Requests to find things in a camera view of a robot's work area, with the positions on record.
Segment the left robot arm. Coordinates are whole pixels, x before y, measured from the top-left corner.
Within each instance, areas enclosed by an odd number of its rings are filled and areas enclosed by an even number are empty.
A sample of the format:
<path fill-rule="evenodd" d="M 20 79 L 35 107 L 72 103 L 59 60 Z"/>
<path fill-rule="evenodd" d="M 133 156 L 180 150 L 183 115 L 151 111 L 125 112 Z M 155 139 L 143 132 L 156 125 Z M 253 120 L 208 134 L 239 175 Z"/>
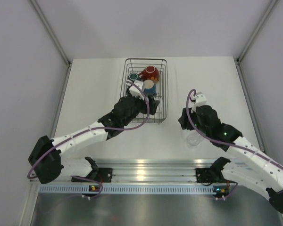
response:
<path fill-rule="evenodd" d="M 111 112 L 84 129 L 62 137 L 39 138 L 28 158 L 32 172 L 42 184 L 62 177 L 71 177 L 73 182 L 94 181 L 99 173 L 95 160 L 91 157 L 72 159 L 71 155 L 94 143 L 116 137 L 139 114 L 154 115 L 158 105 L 159 100 L 152 96 L 145 100 L 125 96 Z"/>

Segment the dark blue cup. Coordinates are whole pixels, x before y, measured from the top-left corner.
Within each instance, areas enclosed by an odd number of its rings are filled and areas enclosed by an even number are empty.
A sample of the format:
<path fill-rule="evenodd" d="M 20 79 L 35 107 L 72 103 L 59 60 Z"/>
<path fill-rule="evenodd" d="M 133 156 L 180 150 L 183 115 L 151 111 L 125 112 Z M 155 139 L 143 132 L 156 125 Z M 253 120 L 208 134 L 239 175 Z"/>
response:
<path fill-rule="evenodd" d="M 143 92 L 146 96 L 156 97 L 156 83 L 152 80 L 145 80 L 143 82 Z"/>

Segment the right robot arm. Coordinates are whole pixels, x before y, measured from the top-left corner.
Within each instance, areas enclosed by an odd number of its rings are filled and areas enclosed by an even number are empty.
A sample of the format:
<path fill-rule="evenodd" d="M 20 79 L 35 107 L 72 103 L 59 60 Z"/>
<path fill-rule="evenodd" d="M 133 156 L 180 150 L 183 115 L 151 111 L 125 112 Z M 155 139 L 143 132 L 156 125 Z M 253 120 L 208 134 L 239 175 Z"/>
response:
<path fill-rule="evenodd" d="M 183 130 L 194 130 L 212 145 L 243 161 L 247 171 L 225 157 L 219 157 L 209 172 L 215 181 L 241 184 L 266 198 L 283 214 L 283 166 L 252 145 L 235 127 L 222 123 L 209 105 L 183 108 L 179 123 Z"/>

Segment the red cup white inside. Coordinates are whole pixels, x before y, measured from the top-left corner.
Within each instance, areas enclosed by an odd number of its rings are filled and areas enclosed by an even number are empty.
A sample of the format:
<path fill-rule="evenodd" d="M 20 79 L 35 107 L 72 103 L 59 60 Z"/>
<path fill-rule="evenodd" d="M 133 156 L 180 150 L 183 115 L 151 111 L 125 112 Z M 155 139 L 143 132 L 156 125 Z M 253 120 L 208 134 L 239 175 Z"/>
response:
<path fill-rule="evenodd" d="M 149 65 L 146 66 L 142 72 L 138 74 L 138 76 L 143 80 L 151 80 L 155 83 L 159 82 L 160 73 L 155 66 Z"/>

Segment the wire dish rack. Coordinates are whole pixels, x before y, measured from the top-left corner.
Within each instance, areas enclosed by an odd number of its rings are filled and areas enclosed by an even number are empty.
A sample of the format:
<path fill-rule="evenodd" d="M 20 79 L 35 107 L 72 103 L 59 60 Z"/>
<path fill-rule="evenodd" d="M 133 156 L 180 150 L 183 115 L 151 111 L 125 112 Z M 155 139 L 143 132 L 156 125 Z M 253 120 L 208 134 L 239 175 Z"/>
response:
<path fill-rule="evenodd" d="M 160 124 L 167 118 L 168 111 L 168 66 L 162 58 L 127 58 L 123 68 L 120 97 L 126 96 L 126 80 L 131 73 L 141 73 L 146 66 L 154 66 L 158 69 L 160 78 L 156 86 L 155 100 L 159 101 L 156 113 L 150 115 L 147 123 Z"/>

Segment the dark green mug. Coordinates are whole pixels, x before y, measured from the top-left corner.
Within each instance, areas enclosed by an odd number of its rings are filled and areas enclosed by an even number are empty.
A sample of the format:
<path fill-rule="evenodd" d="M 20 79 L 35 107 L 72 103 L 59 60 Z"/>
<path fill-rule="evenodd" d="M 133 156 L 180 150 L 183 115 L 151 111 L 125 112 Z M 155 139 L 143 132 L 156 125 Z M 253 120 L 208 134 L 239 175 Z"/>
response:
<path fill-rule="evenodd" d="M 134 81 L 136 81 L 138 79 L 139 79 L 139 76 L 138 76 L 137 73 L 130 73 L 128 75 L 128 80 L 130 80 L 131 82 L 134 82 Z"/>

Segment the clear glass front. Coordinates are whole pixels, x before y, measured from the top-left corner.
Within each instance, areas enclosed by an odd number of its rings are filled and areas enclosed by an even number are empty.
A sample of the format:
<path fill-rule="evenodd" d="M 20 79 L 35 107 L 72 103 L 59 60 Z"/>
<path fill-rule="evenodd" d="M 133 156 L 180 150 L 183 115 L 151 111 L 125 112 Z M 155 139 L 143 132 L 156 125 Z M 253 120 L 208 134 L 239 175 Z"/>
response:
<path fill-rule="evenodd" d="M 195 133 L 190 133 L 186 138 L 186 142 L 189 148 L 195 148 L 200 143 L 199 135 Z"/>

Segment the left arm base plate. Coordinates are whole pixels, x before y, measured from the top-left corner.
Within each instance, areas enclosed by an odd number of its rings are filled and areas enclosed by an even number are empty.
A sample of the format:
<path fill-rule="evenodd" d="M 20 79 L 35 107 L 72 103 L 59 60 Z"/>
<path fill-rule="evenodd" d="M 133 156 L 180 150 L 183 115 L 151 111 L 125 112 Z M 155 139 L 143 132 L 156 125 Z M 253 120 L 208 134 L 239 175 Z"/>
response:
<path fill-rule="evenodd" d="M 112 168 L 99 168 L 99 169 L 93 170 L 85 178 L 91 179 L 91 180 L 94 180 L 100 183 L 111 183 L 112 173 L 113 173 Z"/>

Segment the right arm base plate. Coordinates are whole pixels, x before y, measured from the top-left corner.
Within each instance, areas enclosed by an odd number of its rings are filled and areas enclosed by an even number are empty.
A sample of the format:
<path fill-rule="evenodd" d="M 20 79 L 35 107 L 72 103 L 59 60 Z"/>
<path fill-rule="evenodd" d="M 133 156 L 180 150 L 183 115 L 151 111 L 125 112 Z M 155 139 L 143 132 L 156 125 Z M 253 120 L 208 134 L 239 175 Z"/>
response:
<path fill-rule="evenodd" d="M 209 186 L 216 182 L 216 178 L 213 176 L 210 168 L 196 168 L 196 180 L 202 185 Z"/>

